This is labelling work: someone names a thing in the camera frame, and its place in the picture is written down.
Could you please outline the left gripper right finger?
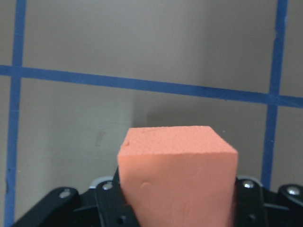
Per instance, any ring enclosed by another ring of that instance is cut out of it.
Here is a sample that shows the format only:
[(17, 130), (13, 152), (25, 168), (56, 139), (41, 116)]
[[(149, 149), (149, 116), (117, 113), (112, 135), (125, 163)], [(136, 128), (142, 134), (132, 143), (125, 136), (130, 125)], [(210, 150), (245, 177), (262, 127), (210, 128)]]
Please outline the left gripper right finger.
[(277, 192), (251, 177), (235, 181), (233, 227), (301, 227), (303, 187), (284, 184)]

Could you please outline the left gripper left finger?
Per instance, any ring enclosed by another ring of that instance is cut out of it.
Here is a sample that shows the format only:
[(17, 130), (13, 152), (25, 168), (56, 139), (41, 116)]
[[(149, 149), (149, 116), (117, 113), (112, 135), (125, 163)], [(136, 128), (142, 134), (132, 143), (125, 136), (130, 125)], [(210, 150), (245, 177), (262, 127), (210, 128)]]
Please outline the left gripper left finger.
[(72, 187), (51, 190), (14, 227), (138, 227), (122, 194), (118, 172), (93, 180), (80, 194)]

